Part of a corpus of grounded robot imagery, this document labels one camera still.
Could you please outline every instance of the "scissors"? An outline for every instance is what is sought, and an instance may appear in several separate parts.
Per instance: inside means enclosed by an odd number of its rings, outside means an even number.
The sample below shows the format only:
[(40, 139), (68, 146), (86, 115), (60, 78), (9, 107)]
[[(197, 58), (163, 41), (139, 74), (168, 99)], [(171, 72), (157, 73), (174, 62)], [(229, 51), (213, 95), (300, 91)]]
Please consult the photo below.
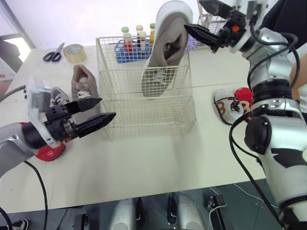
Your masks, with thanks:
[(61, 50), (63, 49), (64, 47), (64, 42), (57, 48), (56, 51), (54, 52), (50, 52), (50, 53), (47, 53), (44, 57), (43, 57), (43, 60), (44, 61), (52, 61), (52, 62), (56, 62), (56, 61), (59, 61), (62, 57), (61, 55)]

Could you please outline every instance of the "black cable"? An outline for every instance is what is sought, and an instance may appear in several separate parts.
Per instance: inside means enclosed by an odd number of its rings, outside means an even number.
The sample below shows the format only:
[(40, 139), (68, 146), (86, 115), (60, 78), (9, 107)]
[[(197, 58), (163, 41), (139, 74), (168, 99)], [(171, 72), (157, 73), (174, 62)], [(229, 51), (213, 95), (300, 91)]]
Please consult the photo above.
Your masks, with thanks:
[(275, 217), (276, 221), (282, 226), (283, 223), (279, 220), (277, 213), (275, 212), (275, 210), (273, 209), (273, 207), (270, 205), (270, 202), (268, 201), (268, 199), (266, 198), (266, 196), (264, 195), (264, 193), (262, 192), (261, 188), (258, 186), (258, 184), (255, 182), (254, 178), (252, 177), (252, 175), (250, 174), (250, 172), (248, 171), (248, 169), (244, 166), (244, 164), (242, 163), (242, 161), (240, 160), (240, 158), (238, 157), (235, 147), (233, 145), (233, 138), (232, 138), (232, 133), (233, 130), (235, 129), (235, 127), (237, 125), (239, 125), (242, 121), (245, 120), (246, 117), (249, 116), (249, 113), (244, 114), (243, 116), (241, 116), (240, 118), (238, 118), (233, 125), (230, 128), (229, 131), (229, 144), (230, 144), (230, 149), (235, 157), (235, 159), (238, 161), (239, 165), (242, 167), (243, 171), (246, 173), (246, 175), (248, 176), (248, 178), (250, 179), (250, 182), (253, 184), (253, 186), (255, 187), (255, 189), (257, 190), (257, 192), (259, 193), (260, 197), (263, 199), (263, 202), (265, 203), (265, 205), (268, 207), (269, 211), (272, 213), (272, 215)]
[(295, 71), (295, 76), (293, 78), (293, 81), (291, 83), (291, 88), (293, 88), (293, 86), (295, 85), (297, 79), (298, 79), (298, 75), (299, 75), (299, 71), (301, 69), (301, 62), (299, 60), (299, 56), (297, 54), (297, 51), (294, 47), (290, 47), (290, 50), (292, 51), (294, 57), (295, 57), (295, 61), (296, 61), (296, 71)]
[(262, 44), (262, 45), (265, 45), (265, 46), (277, 46), (277, 45), (284, 45), (284, 46), (287, 46), (287, 45), (289, 45), (289, 43), (288, 42), (265, 42), (265, 41), (263, 41), (263, 40), (261, 40), (261, 39), (259, 39), (259, 37), (258, 37), (258, 35), (256, 34), (256, 32), (255, 32), (255, 21), (250, 21), (249, 22), (249, 27), (250, 27), (250, 33), (251, 33), (251, 35), (252, 35), (252, 37), (258, 42), (258, 43), (260, 43), (260, 44)]
[(1, 207), (0, 207), (0, 213), (1, 213), (1, 215), (3, 215), (6, 223), (8, 224), (9, 230), (13, 230), (13, 225), (12, 225), (12, 222), (11, 222), (8, 214), (6, 214), (6, 212)]
[[(273, 54), (271, 54), (271, 55), (268, 55), (267, 57), (265, 57), (264, 59), (262, 59), (261, 61), (259, 61), (256, 65), (254, 65), (254, 67), (249, 71), (249, 73), (248, 73), (248, 79), (247, 79), (247, 81), (248, 81), (248, 87), (252, 90), (252, 88), (251, 88), (251, 86), (250, 86), (250, 78), (251, 78), (251, 75), (252, 75), (252, 73), (255, 71), (255, 69), (258, 67), (258, 66), (260, 66), (263, 62), (265, 62), (265, 61), (267, 61), (267, 60), (270, 60), (271, 58), (273, 58), (273, 57), (275, 57), (275, 56), (277, 56), (277, 55), (279, 55), (279, 54), (281, 54), (281, 53), (283, 53), (283, 52), (285, 52), (285, 51), (287, 51), (288, 49), (290, 49), (291, 47), (293, 47), (296, 43), (297, 43), (297, 41), (298, 41), (298, 38), (297, 38), (297, 36), (295, 36), (294, 34), (288, 34), (288, 33), (281, 33), (283, 36), (285, 36), (286, 38), (288, 37), (288, 38), (291, 38), (292, 39), (292, 42), (291, 43), (289, 43), (285, 48), (283, 48), (282, 50), (280, 50), (280, 51), (278, 51), (278, 52), (276, 52), (276, 53), (273, 53)], [(297, 71), (298, 69), (296, 69), (296, 73), (295, 73), (295, 76), (297, 76), (298, 77), (298, 74), (299, 74), (299, 70)]]
[(63, 222), (63, 220), (64, 220), (64, 218), (65, 218), (65, 216), (66, 216), (67, 211), (68, 211), (68, 208), (65, 210), (65, 212), (64, 212), (64, 214), (63, 214), (63, 216), (62, 216), (62, 219), (61, 219), (61, 221), (59, 222), (59, 225), (58, 225), (58, 227), (57, 227), (56, 230), (60, 230), (60, 229), (61, 229), (61, 224), (62, 224), (62, 222)]
[(13, 93), (16, 93), (16, 92), (18, 92), (20, 90), (23, 90), (23, 89), (25, 89), (25, 85), (22, 85), (22, 86), (20, 86), (20, 87), (18, 87), (16, 89), (13, 89), (12, 91), (7, 92), (2, 97), (0, 97), (0, 102), (2, 102), (5, 98), (11, 96)]
[(242, 147), (240, 147), (237, 143), (236, 143), (236, 141), (234, 140), (234, 138), (233, 138), (233, 136), (231, 136), (231, 138), (232, 138), (232, 142), (235, 144), (235, 146), (238, 148), (238, 149), (240, 149), (242, 152), (244, 152), (245, 154), (247, 154), (248, 156), (251, 156), (251, 157), (253, 157), (253, 158), (255, 158), (255, 159), (259, 159), (256, 155), (254, 155), (254, 154), (252, 154), (252, 153), (250, 153), (250, 152), (247, 152), (245, 149), (243, 149)]
[(28, 161), (25, 161), (25, 163), (27, 165), (29, 165), (35, 171), (35, 173), (37, 174), (37, 177), (39, 179), (40, 185), (42, 186), (42, 189), (43, 189), (44, 200), (45, 200), (45, 221), (44, 221), (44, 228), (43, 228), (43, 230), (46, 230), (47, 219), (48, 219), (48, 203), (47, 203), (47, 194), (46, 194), (46, 189), (45, 189), (45, 186), (44, 186), (44, 182), (43, 182), (43, 179), (40, 176), (39, 171), (37, 170), (37, 168), (33, 164), (28, 162)]

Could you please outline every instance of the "robotic arm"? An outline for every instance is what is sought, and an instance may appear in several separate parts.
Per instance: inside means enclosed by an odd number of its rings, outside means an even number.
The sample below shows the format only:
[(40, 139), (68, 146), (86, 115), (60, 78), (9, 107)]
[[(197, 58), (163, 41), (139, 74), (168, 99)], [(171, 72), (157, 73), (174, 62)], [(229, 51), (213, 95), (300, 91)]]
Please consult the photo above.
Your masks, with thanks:
[(307, 149), (307, 126), (291, 95), (287, 39), (267, 28), (253, 36), (262, 23), (267, 0), (249, 1), (246, 15), (218, 0), (199, 2), (207, 12), (225, 18), (226, 24), (218, 35), (195, 24), (185, 25), (186, 30), (213, 53), (229, 46), (231, 52), (242, 52), (250, 62), (248, 84), (253, 106), (244, 141), (258, 153), (285, 228), (306, 224), (307, 163), (303, 151)]
[(47, 82), (30, 79), (26, 87), (29, 123), (13, 123), (0, 128), (0, 178), (10, 169), (49, 145), (56, 148), (61, 141), (84, 137), (112, 121), (116, 113), (102, 113), (75, 124), (71, 116), (93, 108), (101, 98), (49, 107), (51, 87)]

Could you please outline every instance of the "blue test tube rack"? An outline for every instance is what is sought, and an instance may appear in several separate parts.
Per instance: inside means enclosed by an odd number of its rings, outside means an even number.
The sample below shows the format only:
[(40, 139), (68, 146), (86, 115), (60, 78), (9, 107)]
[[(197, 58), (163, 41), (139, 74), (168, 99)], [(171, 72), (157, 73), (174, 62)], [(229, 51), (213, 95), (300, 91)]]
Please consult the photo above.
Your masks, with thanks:
[(152, 52), (152, 46), (150, 46), (150, 40), (145, 41), (145, 55), (142, 55), (141, 48), (137, 45), (137, 40), (132, 40), (132, 52), (128, 52), (125, 48), (124, 40), (120, 40), (115, 46), (116, 61), (118, 63), (127, 63), (132, 61), (145, 60), (150, 57)]

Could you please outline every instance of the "white wall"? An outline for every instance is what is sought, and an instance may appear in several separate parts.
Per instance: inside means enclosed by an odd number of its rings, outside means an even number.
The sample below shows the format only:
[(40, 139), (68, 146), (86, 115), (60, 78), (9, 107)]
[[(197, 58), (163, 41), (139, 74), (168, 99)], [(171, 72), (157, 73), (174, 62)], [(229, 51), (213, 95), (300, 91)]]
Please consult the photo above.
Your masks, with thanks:
[[(99, 36), (121, 35), (128, 26), (142, 24), (149, 32), (160, 6), (168, 0), (6, 0), (9, 7), (38, 48), (80, 43), (90, 45)], [(196, 0), (183, 0), (199, 16)], [(236, 0), (224, 0), (235, 3)]]
[(18, 29), (11, 22), (7, 12), (0, 3), (0, 36), (19, 33)]

